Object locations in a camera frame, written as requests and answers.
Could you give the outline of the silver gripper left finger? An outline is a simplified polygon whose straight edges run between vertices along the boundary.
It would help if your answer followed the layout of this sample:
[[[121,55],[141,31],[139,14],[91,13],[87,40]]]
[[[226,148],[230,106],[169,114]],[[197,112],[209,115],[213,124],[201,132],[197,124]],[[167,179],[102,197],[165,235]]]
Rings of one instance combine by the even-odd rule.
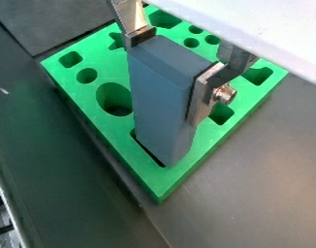
[[[125,49],[155,36],[157,28],[147,23],[141,0],[106,0],[122,31]]]

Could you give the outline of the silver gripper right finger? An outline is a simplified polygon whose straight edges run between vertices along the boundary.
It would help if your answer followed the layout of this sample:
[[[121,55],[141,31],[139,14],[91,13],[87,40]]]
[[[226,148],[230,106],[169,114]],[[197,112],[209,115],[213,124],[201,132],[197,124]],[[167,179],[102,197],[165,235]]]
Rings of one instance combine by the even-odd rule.
[[[217,62],[194,78],[186,114],[186,121],[193,127],[210,115],[217,103],[232,103],[237,90],[229,86],[229,81],[241,76],[257,60],[254,54],[228,41],[220,41]]]

